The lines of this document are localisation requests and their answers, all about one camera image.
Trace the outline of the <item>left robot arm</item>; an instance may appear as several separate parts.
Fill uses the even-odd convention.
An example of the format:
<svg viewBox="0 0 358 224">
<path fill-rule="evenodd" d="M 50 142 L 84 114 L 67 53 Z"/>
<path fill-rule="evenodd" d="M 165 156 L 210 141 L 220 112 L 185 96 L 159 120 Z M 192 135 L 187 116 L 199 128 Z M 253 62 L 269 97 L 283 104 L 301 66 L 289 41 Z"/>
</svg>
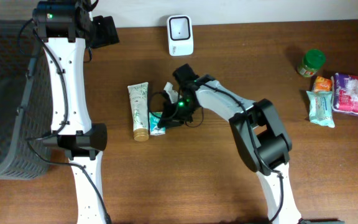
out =
<svg viewBox="0 0 358 224">
<path fill-rule="evenodd" d="M 111 16 L 92 16 L 97 1 L 40 1 L 32 13 L 34 35 L 44 49 L 52 87 L 50 131 L 39 138 L 60 149 L 73 173 L 77 223 L 111 223 L 103 200 L 101 162 L 107 127 L 92 123 L 85 96 L 84 54 L 119 43 Z"/>
</svg>

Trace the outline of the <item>grey plastic basket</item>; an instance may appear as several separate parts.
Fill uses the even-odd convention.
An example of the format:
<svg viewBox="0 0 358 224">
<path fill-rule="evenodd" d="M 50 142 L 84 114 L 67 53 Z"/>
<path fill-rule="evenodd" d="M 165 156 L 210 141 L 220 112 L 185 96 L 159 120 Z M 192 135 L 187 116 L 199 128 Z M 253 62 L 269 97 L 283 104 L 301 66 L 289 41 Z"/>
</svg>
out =
<svg viewBox="0 0 358 224">
<path fill-rule="evenodd" d="M 49 131 L 52 93 L 47 60 L 24 21 L 0 21 L 0 179 L 31 180 L 48 171 L 51 151 L 29 137 Z"/>
</svg>

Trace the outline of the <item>teal tissue pack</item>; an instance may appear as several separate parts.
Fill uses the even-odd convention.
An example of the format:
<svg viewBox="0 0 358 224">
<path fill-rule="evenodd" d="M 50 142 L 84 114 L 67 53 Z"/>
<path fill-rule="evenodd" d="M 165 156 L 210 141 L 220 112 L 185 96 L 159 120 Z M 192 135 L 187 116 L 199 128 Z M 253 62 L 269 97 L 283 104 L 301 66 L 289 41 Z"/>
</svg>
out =
<svg viewBox="0 0 358 224">
<path fill-rule="evenodd" d="M 149 131 L 151 136 L 160 136 L 165 134 L 165 128 L 159 128 L 158 122 L 162 112 L 149 112 Z"/>
</svg>

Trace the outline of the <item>mint green wipes pack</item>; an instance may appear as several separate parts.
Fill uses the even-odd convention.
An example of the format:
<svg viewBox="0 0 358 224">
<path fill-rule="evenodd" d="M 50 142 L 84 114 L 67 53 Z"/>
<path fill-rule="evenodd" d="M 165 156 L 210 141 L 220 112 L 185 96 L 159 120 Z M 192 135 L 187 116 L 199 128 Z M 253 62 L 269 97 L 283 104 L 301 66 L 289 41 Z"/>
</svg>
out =
<svg viewBox="0 0 358 224">
<path fill-rule="evenodd" d="M 331 91 L 307 91 L 310 101 L 309 121 L 320 126 L 334 128 Z"/>
</svg>

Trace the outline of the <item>orange tissue pack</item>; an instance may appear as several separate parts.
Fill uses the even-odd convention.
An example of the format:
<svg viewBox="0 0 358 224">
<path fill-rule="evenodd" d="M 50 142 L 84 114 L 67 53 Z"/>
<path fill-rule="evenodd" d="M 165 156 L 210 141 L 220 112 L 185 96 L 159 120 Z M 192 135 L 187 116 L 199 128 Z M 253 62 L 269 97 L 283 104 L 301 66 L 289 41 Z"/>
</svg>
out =
<svg viewBox="0 0 358 224">
<path fill-rule="evenodd" d="M 315 93 L 320 91 L 331 91 L 332 85 L 333 83 L 331 79 L 317 76 L 314 80 L 312 91 Z"/>
</svg>

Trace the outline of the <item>red purple pad package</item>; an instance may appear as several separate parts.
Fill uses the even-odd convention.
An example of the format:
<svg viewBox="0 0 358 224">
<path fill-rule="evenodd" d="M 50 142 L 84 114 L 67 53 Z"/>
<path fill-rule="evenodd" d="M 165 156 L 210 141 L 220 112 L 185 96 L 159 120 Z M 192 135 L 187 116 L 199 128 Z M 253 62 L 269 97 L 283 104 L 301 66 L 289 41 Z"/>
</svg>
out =
<svg viewBox="0 0 358 224">
<path fill-rule="evenodd" d="M 358 116 L 358 76 L 335 73 L 331 81 L 333 111 Z"/>
</svg>

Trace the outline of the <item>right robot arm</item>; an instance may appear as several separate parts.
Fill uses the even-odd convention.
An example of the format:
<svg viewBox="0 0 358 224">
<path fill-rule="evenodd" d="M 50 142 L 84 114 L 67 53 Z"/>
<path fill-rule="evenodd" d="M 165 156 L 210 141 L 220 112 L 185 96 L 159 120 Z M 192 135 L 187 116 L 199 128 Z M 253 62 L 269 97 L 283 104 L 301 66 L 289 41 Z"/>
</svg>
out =
<svg viewBox="0 0 358 224">
<path fill-rule="evenodd" d="M 159 128 L 179 127 L 207 109 L 227 121 L 242 162 L 259 178 L 269 223 L 304 223 L 293 196 L 289 176 L 292 141 L 273 103 L 245 99 L 211 75 L 199 76 L 184 64 L 173 72 L 179 91 L 167 83 Z"/>
</svg>

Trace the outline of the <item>white barcode scanner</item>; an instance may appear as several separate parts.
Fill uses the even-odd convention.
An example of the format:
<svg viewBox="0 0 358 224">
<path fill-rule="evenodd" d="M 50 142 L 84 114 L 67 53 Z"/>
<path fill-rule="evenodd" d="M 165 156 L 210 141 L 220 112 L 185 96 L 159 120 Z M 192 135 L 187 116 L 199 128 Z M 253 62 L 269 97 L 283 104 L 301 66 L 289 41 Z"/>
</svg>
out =
<svg viewBox="0 0 358 224">
<path fill-rule="evenodd" d="M 172 57 L 191 55 L 194 51 L 192 21 L 186 15 L 167 18 L 168 51 Z"/>
</svg>

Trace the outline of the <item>green lid glass jar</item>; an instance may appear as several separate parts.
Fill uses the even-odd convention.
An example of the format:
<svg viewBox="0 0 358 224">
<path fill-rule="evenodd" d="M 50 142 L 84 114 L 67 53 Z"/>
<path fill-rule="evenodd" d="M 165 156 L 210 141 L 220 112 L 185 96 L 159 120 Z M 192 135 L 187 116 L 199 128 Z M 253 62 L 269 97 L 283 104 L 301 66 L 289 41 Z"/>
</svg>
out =
<svg viewBox="0 0 358 224">
<path fill-rule="evenodd" d="M 325 54 L 318 49 L 311 49 L 305 53 L 301 63 L 297 68 L 297 72 L 302 77 L 312 77 L 321 69 L 326 62 Z"/>
</svg>

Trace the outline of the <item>white Pantene tube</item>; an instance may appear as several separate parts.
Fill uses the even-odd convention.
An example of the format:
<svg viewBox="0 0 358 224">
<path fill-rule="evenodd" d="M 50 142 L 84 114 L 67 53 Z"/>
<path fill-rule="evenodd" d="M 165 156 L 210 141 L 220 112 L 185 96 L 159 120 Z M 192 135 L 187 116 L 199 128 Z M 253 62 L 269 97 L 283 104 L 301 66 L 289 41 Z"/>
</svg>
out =
<svg viewBox="0 0 358 224">
<path fill-rule="evenodd" d="M 149 139 L 148 87 L 148 82 L 127 87 L 132 111 L 134 140 L 138 142 Z"/>
</svg>

